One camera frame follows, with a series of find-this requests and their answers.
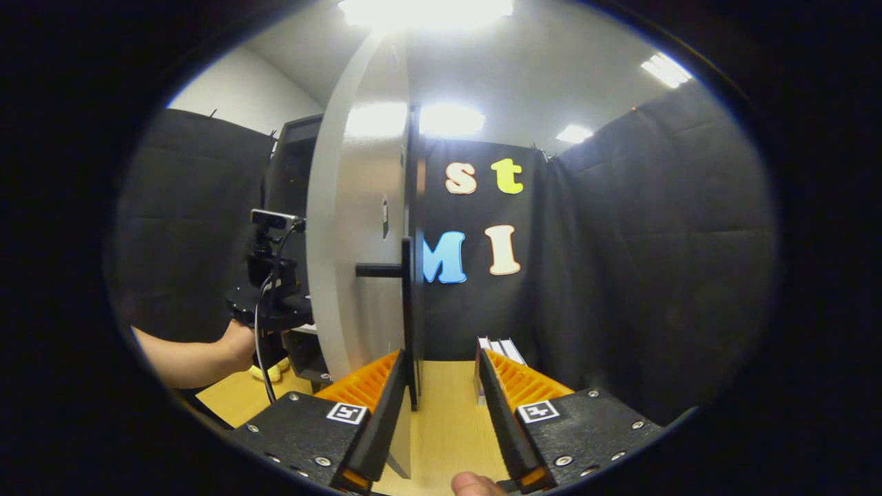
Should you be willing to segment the black backdrop cloth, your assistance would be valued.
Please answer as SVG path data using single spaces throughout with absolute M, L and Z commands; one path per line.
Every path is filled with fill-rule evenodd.
M 747 134 L 699 83 L 582 144 L 407 143 L 405 235 L 425 242 L 424 358 L 510 337 L 571 389 L 667 426 L 711 402 L 765 326 L 775 220 Z M 246 279 L 246 207 L 267 172 L 130 166 L 102 247 L 123 324 L 207 336 Z

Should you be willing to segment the pale yellow plush toy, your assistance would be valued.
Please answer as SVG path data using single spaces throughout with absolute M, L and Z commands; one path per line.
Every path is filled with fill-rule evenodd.
M 281 358 L 277 364 L 271 365 L 267 368 L 267 377 L 271 381 L 271 383 L 280 382 L 283 379 L 283 373 L 290 368 L 290 361 L 288 357 Z M 253 364 L 252 367 L 249 367 L 249 373 L 251 373 L 252 377 L 258 381 L 265 380 L 264 371 L 258 366 Z

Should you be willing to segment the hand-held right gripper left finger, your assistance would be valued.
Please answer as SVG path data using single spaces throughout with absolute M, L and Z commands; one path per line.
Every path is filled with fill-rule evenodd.
M 393 445 L 405 369 L 399 349 L 317 393 L 284 393 L 230 431 L 230 439 L 296 479 L 337 493 L 370 493 Z

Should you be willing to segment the grey cabinet door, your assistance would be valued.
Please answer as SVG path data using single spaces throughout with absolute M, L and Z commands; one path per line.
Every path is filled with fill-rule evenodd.
M 409 69 L 399 34 L 372 32 L 343 70 L 320 125 L 307 195 L 313 317 L 333 380 L 405 349 L 402 279 Z

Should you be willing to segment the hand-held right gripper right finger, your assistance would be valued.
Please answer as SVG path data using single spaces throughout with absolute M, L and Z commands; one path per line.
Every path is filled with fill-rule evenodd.
M 491 349 L 481 349 L 477 368 L 505 468 L 521 493 L 598 477 L 665 434 L 604 389 L 574 391 Z

